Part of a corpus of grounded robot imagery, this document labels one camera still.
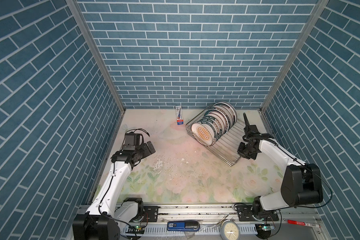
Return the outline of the orange sunburst pattern plate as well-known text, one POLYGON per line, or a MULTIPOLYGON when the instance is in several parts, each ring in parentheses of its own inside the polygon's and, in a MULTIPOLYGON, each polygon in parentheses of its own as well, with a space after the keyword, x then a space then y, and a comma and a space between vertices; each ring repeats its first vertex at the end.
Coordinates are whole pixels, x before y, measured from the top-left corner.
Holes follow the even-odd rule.
POLYGON ((209 124, 193 123, 191 131, 196 136, 196 139, 205 146, 212 146, 216 143, 216 131, 209 124))

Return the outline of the metal wire dish rack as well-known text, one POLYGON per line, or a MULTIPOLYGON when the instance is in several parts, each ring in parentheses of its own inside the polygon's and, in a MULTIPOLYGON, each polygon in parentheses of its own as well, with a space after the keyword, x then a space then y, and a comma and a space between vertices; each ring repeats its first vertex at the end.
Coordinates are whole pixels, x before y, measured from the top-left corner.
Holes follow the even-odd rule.
POLYGON ((234 124, 234 126, 226 133, 224 134, 224 123, 223 118, 218 114, 210 114, 204 117, 204 112, 210 108, 212 105, 209 105, 206 109, 201 111, 196 117, 191 119, 186 124, 187 132, 190 136, 192 136, 197 142, 199 142, 196 139, 196 136, 191 131, 191 125, 193 123, 198 122, 201 118, 208 118, 211 120, 214 120, 218 127, 220 128, 220 134, 221 137, 219 140, 212 146, 205 146, 209 151, 211 151, 215 156, 217 156, 220 160, 222 160, 226 165, 229 167, 232 167, 235 165, 241 158, 241 156, 238 154, 238 147, 240 143, 243 141, 243 136, 245 134, 244 128, 245 123, 239 118, 234 124))

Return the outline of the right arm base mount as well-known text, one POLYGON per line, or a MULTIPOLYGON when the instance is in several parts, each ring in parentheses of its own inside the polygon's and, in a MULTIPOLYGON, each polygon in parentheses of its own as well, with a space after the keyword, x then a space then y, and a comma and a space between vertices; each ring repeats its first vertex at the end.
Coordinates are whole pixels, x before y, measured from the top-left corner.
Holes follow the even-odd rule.
POLYGON ((233 205, 233 209, 237 212, 240 222, 264 222, 264 221, 279 221, 278 212, 263 211, 261 208, 253 207, 244 203, 233 205))

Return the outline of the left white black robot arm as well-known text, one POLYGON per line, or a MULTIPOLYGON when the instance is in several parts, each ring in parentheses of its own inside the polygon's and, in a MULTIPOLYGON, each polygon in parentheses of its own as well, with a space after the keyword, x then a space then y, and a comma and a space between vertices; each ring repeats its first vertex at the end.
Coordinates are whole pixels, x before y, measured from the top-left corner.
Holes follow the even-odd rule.
POLYGON ((122 188, 138 161, 156 152, 148 141, 139 146, 124 145, 111 157, 107 179, 94 202, 73 222, 75 240, 119 240, 129 221, 142 214, 140 198, 129 198, 117 208, 122 188))

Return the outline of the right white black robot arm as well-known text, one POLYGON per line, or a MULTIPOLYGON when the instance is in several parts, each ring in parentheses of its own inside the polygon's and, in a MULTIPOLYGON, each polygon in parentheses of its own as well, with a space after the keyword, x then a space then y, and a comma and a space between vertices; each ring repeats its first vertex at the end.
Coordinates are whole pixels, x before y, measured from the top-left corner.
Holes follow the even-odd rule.
POLYGON ((274 211, 293 207, 312 208, 313 204, 321 203, 324 198, 324 180, 320 168, 298 159, 272 135, 262 134, 256 125, 250 125, 246 114, 243 117, 245 134, 238 147, 238 154, 249 160, 255 160, 258 154, 265 154, 285 171, 279 190, 254 198, 251 208, 253 217, 261 221, 274 211))

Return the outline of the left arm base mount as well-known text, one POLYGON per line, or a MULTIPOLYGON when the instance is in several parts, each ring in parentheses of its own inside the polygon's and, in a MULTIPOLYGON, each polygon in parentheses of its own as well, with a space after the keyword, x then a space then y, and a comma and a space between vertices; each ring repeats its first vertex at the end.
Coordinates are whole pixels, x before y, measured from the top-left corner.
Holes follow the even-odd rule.
POLYGON ((143 211, 139 211, 138 215, 132 218, 129 223, 155 223, 158 220, 158 206, 144 206, 143 211))

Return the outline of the green rim white plate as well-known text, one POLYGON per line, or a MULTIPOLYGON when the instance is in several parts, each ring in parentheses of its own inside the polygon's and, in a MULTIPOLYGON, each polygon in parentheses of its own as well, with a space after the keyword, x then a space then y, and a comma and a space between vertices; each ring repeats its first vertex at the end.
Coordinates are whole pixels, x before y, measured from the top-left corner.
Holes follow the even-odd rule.
POLYGON ((214 120, 208 118, 201 118, 198 122, 201 124, 209 125, 214 130, 216 142, 219 140, 219 138, 221 137, 220 128, 214 120))

